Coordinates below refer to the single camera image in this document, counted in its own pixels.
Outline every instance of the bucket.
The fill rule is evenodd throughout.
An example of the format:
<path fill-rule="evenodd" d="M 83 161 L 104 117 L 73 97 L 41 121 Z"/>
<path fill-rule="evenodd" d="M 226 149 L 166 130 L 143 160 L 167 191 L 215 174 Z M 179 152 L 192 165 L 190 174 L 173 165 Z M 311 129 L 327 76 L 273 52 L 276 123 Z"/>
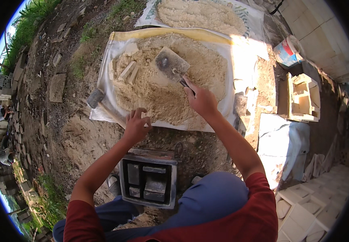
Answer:
<path fill-rule="evenodd" d="M 289 35 L 279 45 L 275 46 L 273 52 L 276 60 L 284 69 L 301 63 L 305 59 L 301 43 L 293 35 Z"/>

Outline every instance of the hand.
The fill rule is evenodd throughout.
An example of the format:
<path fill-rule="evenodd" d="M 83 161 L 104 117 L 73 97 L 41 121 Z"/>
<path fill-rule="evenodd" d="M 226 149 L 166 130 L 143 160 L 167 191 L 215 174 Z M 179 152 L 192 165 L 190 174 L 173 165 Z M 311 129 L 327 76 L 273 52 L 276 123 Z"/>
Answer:
<path fill-rule="evenodd" d="M 189 87 L 184 87 L 188 95 L 189 105 L 206 121 L 219 113 L 215 95 L 208 89 L 201 88 L 191 82 L 186 76 L 182 76 Z"/>
<path fill-rule="evenodd" d="M 150 117 L 141 119 L 142 112 L 146 113 L 147 111 L 145 108 L 137 108 L 126 116 L 126 130 L 123 138 L 133 145 L 143 140 L 149 130 L 152 129 Z"/>

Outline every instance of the red shirt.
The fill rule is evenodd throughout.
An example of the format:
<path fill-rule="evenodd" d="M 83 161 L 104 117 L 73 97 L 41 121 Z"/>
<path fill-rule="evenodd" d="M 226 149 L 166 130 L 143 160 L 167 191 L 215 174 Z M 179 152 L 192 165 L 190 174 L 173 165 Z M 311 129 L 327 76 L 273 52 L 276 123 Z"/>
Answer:
<path fill-rule="evenodd" d="M 221 219 L 193 226 L 161 230 L 153 235 L 138 237 L 130 242 L 155 239 L 178 241 L 270 241 L 278 237 L 278 220 L 273 191 L 266 176 L 254 173 L 246 180 L 247 203 L 235 213 Z M 68 205 L 64 241 L 104 241 L 103 228 L 94 208 L 80 200 Z"/>

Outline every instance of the tarp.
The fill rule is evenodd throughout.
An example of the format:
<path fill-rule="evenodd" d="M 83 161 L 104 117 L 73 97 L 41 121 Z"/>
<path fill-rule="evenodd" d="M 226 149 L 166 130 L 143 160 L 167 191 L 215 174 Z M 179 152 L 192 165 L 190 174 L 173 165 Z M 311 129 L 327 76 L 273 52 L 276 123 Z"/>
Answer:
<path fill-rule="evenodd" d="M 125 117 L 128 114 L 128 111 L 120 108 L 116 103 L 116 90 L 114 85 L 112 84 L 112 75 L 109 74 L 109 71 L 111 71 L 109 70 L 109 63 L 112 59 L 118 58 L 122 53 L 124 53 L 128 44 L 134 43 L 138 39 L 167 33 L 178 33 L 190 37 L 194 40 L 200 41 L 201 44 L 206 46 L 208 49 L 217 51 L 222 57 L 227 60 L 228 68 L 225 75 L 226 97 L 219 102 L 218 110 L 223 114 L 228 122 L 234 124 L 234 94 L 235 92 L 239 91 L 245 92 L 246 87 L 253 84 L 253 79 L 255 78 L 254 67 L 258 57 L 252 52 L 251 49 L 247 48 L 246 44 L 235 44 L 227 38 L 215 35 L 203 29 L 148 28 L 130 32 L 113 32 L 110 35 L 109 41 L 104 51 L 97 83 L 97 87 L 103 90 L 106 94 L 104 100 L 102 101 L 103 104 L 115 113 L 119 114 L 119 117 L 126 120 Z M 240 90 L 234 90 L 233 81 L 237 79 L 243 80 L 243 84 L 237 86 L 237 88 L 239 88 Z M 100 108 L 91 110 L 90 119 L 115 122 Z M 209 125 L 201 125 L 201 120 L 198 125 L 192 125 L 192 128 L 190 128 L 187 123 L 174 126 L 161 120 L 152 123 L 152 125 L 158 127 L 175 128 L 179 130 L 198 130 L 213 132 L 212 128 Z"/>
<path fill-rule="evenodd" d="M 244 3 L 231 0 L 210 0 L 213 3 L 219 3 L 222 5 L 229 6 L 233 9 L 235 14 L 241 18 L 247 28 L 247 31 L 243 36 L 227 36 L 219 32 L 215 32 L 206 29 L 209 32 L 227 38 L 230 41 L 243 45 L 247 45 L 247 48 L 252 50 L 252 53 L 259 56 L 262 59 L 269 60 L 269 55 L 267 53 L 266 45 L 264 43 L 264 32 L 263 32 L 263 12 L 256 10 Z M 141 26 L 160 26 L 169 27 L 164 24 L 158 17 L 157 5 L 162 2 L 162 0 L 149 0 L 146 3 L 146 8 L 143 10 L 142 16 L 138 19 L 135 27 Z M 201 28 L 180 28 L 180 29 L 201 29 Z"/>
<path fill-rule="evenodd" d="M 258 155 L 270 189 L 278 186 L 279 177 L 286 180 L 290 172 L 293 179 L 302 179 L 309 134 L 307 123 L 289 121 L 277 114 L 260 115 Z"/>

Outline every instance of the rubber mallet head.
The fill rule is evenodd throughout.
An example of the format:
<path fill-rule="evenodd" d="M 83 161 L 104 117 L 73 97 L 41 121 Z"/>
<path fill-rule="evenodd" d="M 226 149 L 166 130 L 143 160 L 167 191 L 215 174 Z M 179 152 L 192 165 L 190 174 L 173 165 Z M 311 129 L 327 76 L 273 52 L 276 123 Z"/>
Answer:
<path fill-rule="evenodd" d="M 97 88 L 87 98 L 87 104 L 90 106 L 90 108 L 95 109 L 98 106 L 98 103 L 103 100 L 103 98 L 104 98 L 104 92 L 99 88 Z"/>

